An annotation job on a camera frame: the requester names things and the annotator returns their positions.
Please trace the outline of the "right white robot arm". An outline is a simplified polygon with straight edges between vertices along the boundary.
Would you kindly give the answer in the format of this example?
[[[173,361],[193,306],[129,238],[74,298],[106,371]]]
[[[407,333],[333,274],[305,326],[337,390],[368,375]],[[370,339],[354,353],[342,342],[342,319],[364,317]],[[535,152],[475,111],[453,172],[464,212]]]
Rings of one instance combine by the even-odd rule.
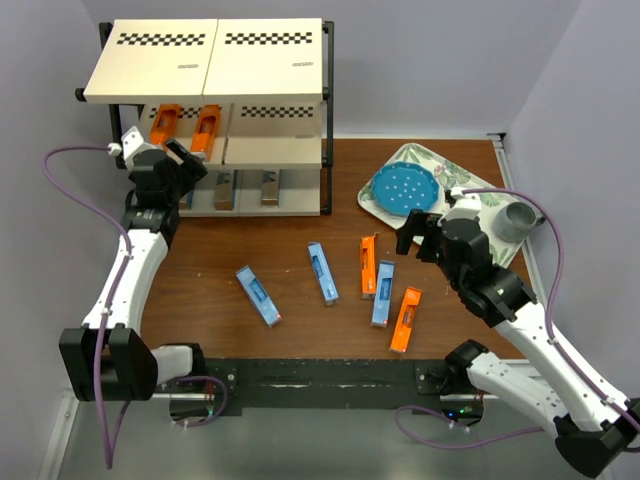
[[[423,239],[418,258],[436,264],[466,309],[514,345],[541,376],[514,372],[468,340],[446,358],[448,386],[500,397],[547,432],[571,467],[598,477],[638,436],[638,399],[608,382],[547,325],[546,308],[532,289],[494,262],[478,220],[445,220],[413,210],[396,233],[397,253],[407,254],[416,236]]]

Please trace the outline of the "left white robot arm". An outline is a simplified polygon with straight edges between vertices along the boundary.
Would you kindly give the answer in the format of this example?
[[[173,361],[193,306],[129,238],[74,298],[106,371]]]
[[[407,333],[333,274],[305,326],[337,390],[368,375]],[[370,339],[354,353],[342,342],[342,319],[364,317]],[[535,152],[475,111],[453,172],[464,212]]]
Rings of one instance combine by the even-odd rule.
[[[150,349],[140,337],[144,307],[154,277],[166,258],[179,223],[180,200],[207,174],[200,158],[170,138],[164,146],[144,146],[133,155],[134,188],[116,225],[118,250],[103,290],[77,328],[59,339],[72,389],[85,402],[144,401],[173,380],[185,392],[207,380],[197,343]]]

